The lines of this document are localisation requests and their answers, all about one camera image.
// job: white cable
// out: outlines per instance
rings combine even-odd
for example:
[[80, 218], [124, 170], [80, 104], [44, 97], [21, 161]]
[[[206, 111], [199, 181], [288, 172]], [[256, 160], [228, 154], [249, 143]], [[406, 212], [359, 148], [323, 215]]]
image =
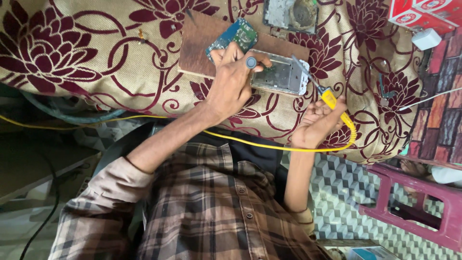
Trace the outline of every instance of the white cable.
[[437, 97], [437, 96], [439, 96], [439, 95], [443, 95], [443, 94], [450, 93], [450, 92], [453, 92], [453, 91], [456, 91], [456, 90], [460, 90], [460, 89], [462, 89], [462, 87], [456, 88], [456, 89], [451, 89], [451, 90], [448, 90], [448, 91], [443, 92], [443, 93], [440, 93], [440, 94], [436, 94], [436, 95], [434, 95], [434, 96], [431, 97], [431, 98], [427, 98], [427, 99], [421, 100], [421, 101], [419, 101], [419, 102], [416, 102], [416, 103], [414, 103], [414, 104], [412, 104], [412, 105], [407, 105], [407, 106], [405, 106], [405, 107], [402, 107], [402, 108], [398, 109], [398, 111], [403, 111], [403, 110], [405, 110], [405, 109], [407, 109], [407, 108], [409, 108], [409, 107], [411, 107], [411, 106], [413, 106], [413, 105], [420, 104], [420, 103], [425, 102], [425, 101], [427, 101], [427, 100], [434, 99], [435, 97]]

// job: beige cloth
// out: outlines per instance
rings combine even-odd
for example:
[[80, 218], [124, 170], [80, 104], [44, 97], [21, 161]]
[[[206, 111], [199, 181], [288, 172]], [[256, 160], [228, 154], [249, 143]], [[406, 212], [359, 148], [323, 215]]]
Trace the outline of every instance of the beige cloth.
[[[311, 73], [346, 95], [358, 130], [349, 149], [333, 153], [360, 163], [395, 156], [419, 100], [422, 52], [411, 33], [388, 23], [389, 1], [318, 1], [317, 36], [273, 30], [307, 47]], [[4, 1], [0, 8], [0, 81], [32, 93], [77, 95], [114, 108], [176, 117], [204, 99], [212, 81], [177, 72], [184, 10], [227, 21], [247, 19], [260, 33], [263, 1]], [[139, 29], [147, 42], [139, 44]], [[254, 91], [220, 126], [290, 144], [307, 105], [319, 99], [310, 83], [300, 98]], [[322, 147], [341, 147], [344, 126]]]

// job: man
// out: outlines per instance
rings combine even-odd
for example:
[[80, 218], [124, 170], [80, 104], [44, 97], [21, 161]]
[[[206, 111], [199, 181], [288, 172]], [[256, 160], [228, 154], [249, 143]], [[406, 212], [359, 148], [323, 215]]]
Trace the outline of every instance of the man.
[[[109, 164], [61, 213], [50, 259], [127, 259], [127, 226], [145, 199], [145, 228], [137, 259], [331, 259], [310, 239], [307, 209], [314, 153], [292, 152], [284, 204], [274, 200], [273, 175], [235, 161], [229, 145], [188, 142], [239, 112], [251, 96], [245, 60], [235, 43], [211, 52], [217, 73], [203, 102]], [[315, 149], [342, 126], [340, 97], [332, 111], [310, 104], [292, 146]]]

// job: brick pattern wallpaper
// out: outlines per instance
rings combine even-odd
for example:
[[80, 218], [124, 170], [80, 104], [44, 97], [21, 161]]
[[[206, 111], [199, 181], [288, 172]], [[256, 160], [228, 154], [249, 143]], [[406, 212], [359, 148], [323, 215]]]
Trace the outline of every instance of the brick pattern wallpaper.
[[[422, 80], [422, 99], [462, 87], [462, 27], [444, 35], [433, 49]], [[407, 155], [443, 164], [462, 163], [461, 118], [462, 90], [420, 103]]]

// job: hand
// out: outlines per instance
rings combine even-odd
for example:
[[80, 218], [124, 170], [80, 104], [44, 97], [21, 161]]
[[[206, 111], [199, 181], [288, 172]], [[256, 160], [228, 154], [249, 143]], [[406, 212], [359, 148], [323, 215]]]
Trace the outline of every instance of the hand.
[[272, 64], [264, 54], [249, 51], [244, 55], [235, 42], [231, 42], [225, 50], [212, 50], [210, 55], [217, 73], [206, 99], [200, 106], [204, 113], [208, 114], [213, 126], [238, 113], [252, 95], [250, 75], [263, 71], [263, 66], [258, 65], [250, 70], [245, 66], [245, 60], [253, 56], [266, 67]]
[[302, 122], [292, 135], [292, 147], [316, 149], [328, 135], [342, 128], [340, 116], [346, 110], [344, 96], [339, 96], [334, 110], [322, 100], [309, 104]]

